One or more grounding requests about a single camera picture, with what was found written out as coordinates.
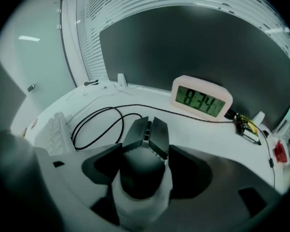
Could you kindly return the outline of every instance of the white wall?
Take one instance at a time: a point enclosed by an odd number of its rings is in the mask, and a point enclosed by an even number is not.
[[[0,33],[0,63],[27,96],[12,122],[13,134],[20,134],[44,109],[75,88],[56,29],[59,7],[58,0],[24,0]],[[21,35],[41,40],[19,40]],[[28,92],[32,83],[38,85]]]
[[[14,19],[11,17],[5,24],[0,33],[0,63],[14,82],[27,95],[20,108],[18,109],[11,125],[13,134],[21,132],[36,118],[43,109],[35,102],[27,91],[24,74],[19,65],[19,59],[16,54],[15,37],[14,37]]]
[[[14,116],[26,98],[0,64],[0,131],[9,131]]]

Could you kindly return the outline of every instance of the wire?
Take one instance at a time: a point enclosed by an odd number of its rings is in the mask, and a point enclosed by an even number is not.
[[[264,134],[264,132],[258,127],[258,126],[256,126],[256,125],[254,125],[255,127],[257,127],[258,128],[258,130],[261,132],[261,134],[263,135],[263,137],[264,137],[264,139],[265,139],[265,141],[266,141],[266,145],[267,145],[267,151],[268,151],[268,153],[269,153],[269,158],[270,158],[270,167],[272,168],[272,170],[273,170],[273,176],[274,176],[274,189],[275,189],[275,179],[276,179],[276,176],[275,176],[275,170],[274,170],[274,163],[273,163],[273,159],[272,159],[272,157],[271,157],[271,154],[270,154],[270,147],[269,147],[269,144],[268,144],[268,142],[267,142],[267,138],[266,138],[266,136],[265,136],[265,134]]]
[[[75,149],[82,150],[82,149],[85,149],[85,148],[89,147],[90,145],[92,145],[93,143],[95,143],[96,141],[98,141],[100,138],[102,138],[117,122],[119,122],[121,120],[122,121],[121,132],[120,132],[120,135],[119,135],[117,141],[115,142],[117,144],[120,141],[120,139],[122,137],[122,134],[123,134],[123,131],[124,131],[124,120],[123,120],[123,118],[126,117],[126,116],[129,116],[129,115],[138,115],[140,118],[142,118],[142,116],[140,114],[136,114],[136,113],[131,113],[131,114],[127,114],[127,115],[124,115],[123,116],[122,113],[118,110],[118,108],[120,108],[120,107],[129,107],[129,106],[148,107],[148,108],[152,108],[152,109],[155,109],[155,110],[159,110],[159,111],[163,111],[163,112],[167,112],[167,113],[170,113],[170,114],[175,114],[175,115],[179,115],[179,116],[183,116],[183,117],[187,117],[187,118],[192,118],[192,119],[195,119],[195,120],[198,120],[198,121],[202,121],[202,122],[207,122],[207,123],[220,123],[220,124],[221,123],[225,123],[225,124],[226,123],[233,123],[232,121],[209,121],[209,120],[203,120],[203,119],[194,118],[194,117],[190,117],[188,115],[183,115],[183,114],[179,114],[179,113],[175,113],[175,112],[171,112],[171,111],[168,111],[168,110],[160,109],[160,108],[153,107],[153,106],[143,105],[143,104],[130,104],[130,105],[122,105],[122,106],[116,106],[116,107],[104,107],[102,109],[99,109],[99,110],[91,113],[90,115],[88,115],[87,117],[85,117],[84,119],[82,119],[82,121],[80,121],[76,125],[76,127],[74,128],[74,130],[72,132],[72,135],[71,135],[71,139],[72,139],[72,142],[73,142],[73,145],[74,145]],[[75,146],[75,140],[76,140],[76,137],[77,137],[79,131],[81,130],[81,128],[87,122],[89,122],[91,119],[93,119],[95,116],[97,116],[97,115],[99,115],[99,114],[101,114],[101,113],[103,113],[105,111],[111,110],[111,109],[115,109],[120,114],[120,118],[117,121],[115,121],[108,129],[106,129],[106,131],[104,131],[99,137],[97,137],[95,140],[93,140],[92,142],[90,142],[88,145],[86,145],[84,147],[76,147]]]

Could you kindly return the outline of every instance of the red component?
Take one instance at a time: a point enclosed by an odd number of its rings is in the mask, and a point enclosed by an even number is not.
[[[287,162],[286,151],[280,140],[276,144],[276,147],[274,149],[274,155],[277,162]]]

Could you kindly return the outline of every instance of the white tabletop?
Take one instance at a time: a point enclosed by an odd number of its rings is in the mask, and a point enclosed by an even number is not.
[[[33,129],[31,129],[31,126],[28,128],[26,139],[34,144],[36,135],[57,112],[62,112],[65,115],[70,133],[72,133],[75,126],[83,118],[98,109],[108,106],[144,104],[197,117],[172,106],[170,97],[171,93],[167,91],[136,85],[120,89],[117,83],[109,81],[100,82],[99,85],[95,86],[80,86],[58,99],[43,111],[38,117],[36,126]],[[262,145],[255,145],[242,136],[237,135],[234,124],[206,123],[140,106],[124,107],[119,108],[119,110],[123,115],[139,113],[143,117],[148,116],[150,120],[153,120],[156,116],[168,124],[170,144],[197,149],[237,161],[256,173],[269,185],[273,186],[274,184],[273,171],[269,165],[268,150],[262,135],[260,135]],[[82,147],[87,145],[102,134],[118,118],[119,114],[115,110],[110,110],[96,116],[83,126],[77,136],[76,146]],[[120,142],[125,138],[133,121],[138,118],[138,116],[124,118],[125,129]],[[121,122],[118,122],[108,133],[89,148],[115,143],[120,130]],[[278,192],[284,193],[287,187],[284,186],[283,165],[277,163],[273,156],[272,149],[276,143],[271,135],[268,138],[268,144],[275,164],[275,188]]]

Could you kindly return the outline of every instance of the digital clock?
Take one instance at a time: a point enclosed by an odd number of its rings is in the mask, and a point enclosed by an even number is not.
[[[171,104],[211,121],[219,121],[231,107],[232,95],[224,87],[183,75],[173,81]]]

